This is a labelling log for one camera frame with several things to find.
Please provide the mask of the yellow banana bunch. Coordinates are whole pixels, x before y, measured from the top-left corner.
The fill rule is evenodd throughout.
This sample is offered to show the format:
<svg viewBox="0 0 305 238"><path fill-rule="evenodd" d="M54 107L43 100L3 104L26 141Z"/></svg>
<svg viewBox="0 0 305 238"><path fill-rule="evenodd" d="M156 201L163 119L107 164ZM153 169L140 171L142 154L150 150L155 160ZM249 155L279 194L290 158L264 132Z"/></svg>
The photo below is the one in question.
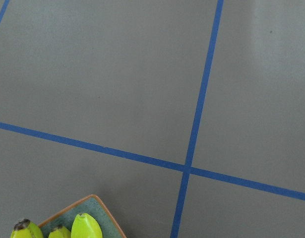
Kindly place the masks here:
<svg viewBox="0 0 305 238"><path fill-rule="evenodd" d="M88 213L79 213L71 228L72 238L103 238L103 233L98 222Z"/></svg>

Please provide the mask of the grey square plate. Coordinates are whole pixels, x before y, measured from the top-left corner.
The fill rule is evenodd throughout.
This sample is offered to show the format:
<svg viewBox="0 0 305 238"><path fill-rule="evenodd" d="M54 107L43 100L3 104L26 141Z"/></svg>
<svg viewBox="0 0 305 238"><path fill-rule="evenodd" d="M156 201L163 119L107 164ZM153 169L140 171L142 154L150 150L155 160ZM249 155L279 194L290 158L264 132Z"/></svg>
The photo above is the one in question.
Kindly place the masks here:
<svg viewBox="0 0 305 238"><path fill-rule="evenodd" d="M98 222L103 237L126 238L125 233L107 206L100 197L94 194L87 195L43 221L39 225L43 236L47 238L52 228L57 225L63 225L67 229L71 230L75 216L79 213L87 213L91 215Z"/></svg>

